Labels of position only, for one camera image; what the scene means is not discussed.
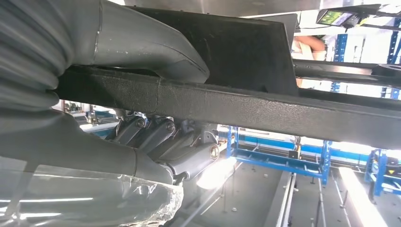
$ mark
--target metal rail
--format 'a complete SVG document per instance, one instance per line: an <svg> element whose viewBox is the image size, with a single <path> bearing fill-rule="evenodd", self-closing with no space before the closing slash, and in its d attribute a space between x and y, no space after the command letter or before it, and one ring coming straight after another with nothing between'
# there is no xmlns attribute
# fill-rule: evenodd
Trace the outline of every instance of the metal rail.
<svg viewBox="0 0 401 227"><path fill-rule="evenodd" d="M199 205L199 207L180 225L180 227L186 227L189 223L190 223L190 221L192 221L192 219L194 218L194 217L196 217L196 215L203 209L203 207L209 202L209 200L211 200L211 198L213 198L213 196L220 190L220 188L226 183L226 181L235 173L235 171L239 168L239 166L241 166L242 165L242 162L241 163L239 163L235 168L234 168L234 171L230 174L230 175L228 175L228 177L226 177L225 179L224 179L224 181L219 185L219 186L217 186L210 194L209 194L209 196L207 196L206 197L206 199L205 199L205 201L203 202L203 203L201 203L200 205Z"/></svg>
<svg viewBox="0 0 401 227"><path fill-rule="evenodd" d="M276 227L288 227L288 219L291 210L292 196L294 193L296 174L290 173L284 192L283 202L281 203L279 217L277 218Z"/></svg>
<svg viewBox="0 0 401 227"><path fill-rule="evenodd" d="M401 145L397 138L401 134L398 103L390 105L383 102L379 108L376 102L367 99L360 105L350 105L347 100L334 102L208 84L180 83L78 66L71 67L60 77L57 94L66 100L180 119L349 141L378 148L396 149Z"/></svg>
<svg viewBox="0 0 401 227"><path fill-rule="evenodd" d="M342 208L342 210L344 211L345 220L347 220L348 227L352 227L352 226L351 226L351 223L350 223L350 221L349 221L349 218L348 218L348 213L347 213L347 211L345 210L345 207L344 207L344 201L343 201L343 199L342 199L342 196L341 196L341 192L340 192L340 188L339 188L339 186L338 186L338 183L337 183L336 179L334 179L334 176L333 176L333 175L332 175L332 178L333 178L333 181L334 181L334 183L335 183L335 185L336 185L337 193L338 193L339 198L340 198L340 202L341 202L341 204L343 205L343 207L341 207L341 208Z"/></svg>

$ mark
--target metal beam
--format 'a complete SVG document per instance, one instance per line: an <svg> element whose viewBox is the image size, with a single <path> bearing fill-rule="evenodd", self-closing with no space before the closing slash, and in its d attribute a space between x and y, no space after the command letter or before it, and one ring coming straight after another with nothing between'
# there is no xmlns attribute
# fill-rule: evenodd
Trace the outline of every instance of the metal beam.
<svg viewBox="0 0 401 227"><path fill-rule="evenodd" d="M56 93L61 99L179 119L401 147L401 112L386 104L350 105L79 66L61 76Z"/></svg>

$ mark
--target clear plastic sheet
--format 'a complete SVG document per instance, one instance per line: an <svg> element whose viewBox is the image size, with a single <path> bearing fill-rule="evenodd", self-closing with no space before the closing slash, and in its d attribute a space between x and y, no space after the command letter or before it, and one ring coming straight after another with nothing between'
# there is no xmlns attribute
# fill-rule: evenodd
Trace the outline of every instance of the clear plastic sheet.
<svg viewBox="0 0 401 227"><path fill-rule="evenodd" d="M170 220L183 189L128 175L0 157L0 226L145 227Z"/></svg>

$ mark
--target bolt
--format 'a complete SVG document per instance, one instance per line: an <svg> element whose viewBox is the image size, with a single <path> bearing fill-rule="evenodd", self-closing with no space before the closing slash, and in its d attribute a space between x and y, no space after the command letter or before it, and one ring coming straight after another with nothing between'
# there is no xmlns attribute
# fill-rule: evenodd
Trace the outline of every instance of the bolt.
<svg viewBox="0 0 401 227"><path fill-rule="evenodd" d="M167 129L168 132L174 132L174 130L175 130L174 123L169 122L169 123L167 124L166 129Z"/></svg>
<svg viewBox="0 0 401 227"><path fill-rule="evenodd" d="M145 126L145 120L139 119L139 120L137 121L137 126L138 126L139 128L142 128L143 126Z"/></svg>
<svg viewBox="0 0 401 227"><path fill-rule="evenodd" d="M211 157L212 159L217 159L219 154L220 154L220 152L219 152L217 146L213 146L213 147L210 149L210 157Z"/></svg>

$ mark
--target textured black coating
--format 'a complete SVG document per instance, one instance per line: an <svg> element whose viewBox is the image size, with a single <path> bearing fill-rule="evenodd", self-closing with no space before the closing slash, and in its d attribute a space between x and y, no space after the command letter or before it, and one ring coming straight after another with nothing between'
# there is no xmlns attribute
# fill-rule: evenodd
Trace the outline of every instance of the textured black coating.
<svg viewBox="0 0 401 227"><path fill-rule="evenodd" d="M206 84L296 96L283 23L237 17L132 9L180 31L210 70Z"/></svg>
<svg viewBox="0 0 401 227"><path fill-rule="evenodd" d="M148 114L378 148L401 147L398 105L383 102L377 108L379 99L352 105L77 66L60 77L56 92L61 99Z"/></svg>

